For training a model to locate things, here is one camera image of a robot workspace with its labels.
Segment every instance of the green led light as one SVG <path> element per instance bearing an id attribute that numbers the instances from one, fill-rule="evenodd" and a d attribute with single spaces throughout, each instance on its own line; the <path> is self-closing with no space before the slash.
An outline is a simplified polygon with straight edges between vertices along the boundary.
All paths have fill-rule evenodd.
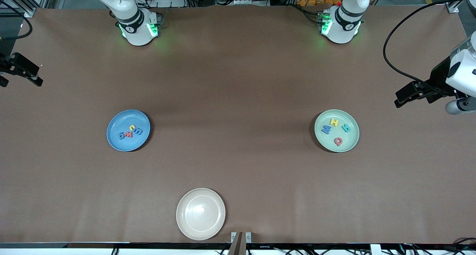
<path id="1" fill-rule="evenodd" d="M 126 38 L 126 34 L 124 34 L 124 30 L 122 29 L 122 27 L 120 26 L 120 24 L 119 24 L 119 28 L 120 28 L 120 31 L 122 32 L 122 36 L 123 36 L 124 38 Z"/>
<path id="2" fill-rule="evenodd" d="M 151 35 L 152 37 L 156 37 L 156 36 L 157 36 L 157 34 L 158 34 L 158 33 L 157 33 L 157 27 L 155 27 L 154 24 L 152 24 L 152 25 L 151 25 L 151 24 L 147 24 L 147 28 L 149 29 L 150 35 Z"/>
<path id="3" fill-rule="evenodd" d="M 358 33 L 358 28 L 360 27 L 361 23 L 362 23 L 361 21 L 358 22 L 354 35 L 356 35 Z"/>
<path id="4" fill-rule="evenodd" d="M 322 34 L 328 34 L 330 27 L 332 26 L 332 20 L 330 19 L 326 24 L 322 26 Z"/>

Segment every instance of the table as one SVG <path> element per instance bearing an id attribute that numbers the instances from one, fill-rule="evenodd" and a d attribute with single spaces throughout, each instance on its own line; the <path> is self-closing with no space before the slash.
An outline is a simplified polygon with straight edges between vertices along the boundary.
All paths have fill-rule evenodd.
<path id="1" fill-rule="evenodd" d="M 452 243 L 476 235 L 474 115 L 415 101 L 382 58 L 415 7 L 371 7 L 335 45 L 290 7 L 170 9 L 160 38 L 129 45 L 106 10 L 38 9 L 18 51 L 41 66 L 1 94 L 0 241 L 192 242 L 175 211 L 208 187 L 226 221 L 208 242 Z M 427 79 L 465 38 L 443 6 L 412 17 L 388 58 Z M 112 149 L 125 109 L 154 123 L 148 144 Z M 360 126 L 348 153 L 316 143 L 320 112 Z"/>

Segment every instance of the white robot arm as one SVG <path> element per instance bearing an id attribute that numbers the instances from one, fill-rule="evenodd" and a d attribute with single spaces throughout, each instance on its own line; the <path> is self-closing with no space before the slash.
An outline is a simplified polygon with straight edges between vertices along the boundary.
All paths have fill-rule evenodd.
<path id="1" fill-rule="evenodd" d="M 158 36 L 161 15 L 139 9 L 134 0 L 100 0 L 114 14 L 119 28 L 129 43 L 143 46 Z"/>
<path id="2" fill-rule="evenodd" d="M 345 44 L 350 42 L 358 33 L 362 16 L 370 0 L 342 0 L 340 6 L 332 6 L 323 11 L 326 16 L 320 21 L 326 24 L 320 27 L 321 33 L 334 43 Z"/>

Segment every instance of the white plate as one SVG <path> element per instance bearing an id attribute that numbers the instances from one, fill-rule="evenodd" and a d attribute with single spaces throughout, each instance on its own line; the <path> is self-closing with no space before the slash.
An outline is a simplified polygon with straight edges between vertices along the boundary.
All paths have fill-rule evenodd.
<path id="1" fill-rule="evenodd" d="M 193 240 L 205 240 L 218 233 L 225 222 L 225 204 L 207 188 L 187 192 L 177 206 L 177 225 Z"/>

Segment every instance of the blue plate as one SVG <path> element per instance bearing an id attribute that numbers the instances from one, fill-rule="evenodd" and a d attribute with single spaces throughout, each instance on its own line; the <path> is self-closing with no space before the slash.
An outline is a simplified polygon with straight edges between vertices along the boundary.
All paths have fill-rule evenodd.
<path id="1" fill-rule="evenodd" d="M 150 121 L 138 110 L 122 111 L 109 122 L 106 137 L 112 148 L 129 152 L 141 147 L 150 134 Z"/>

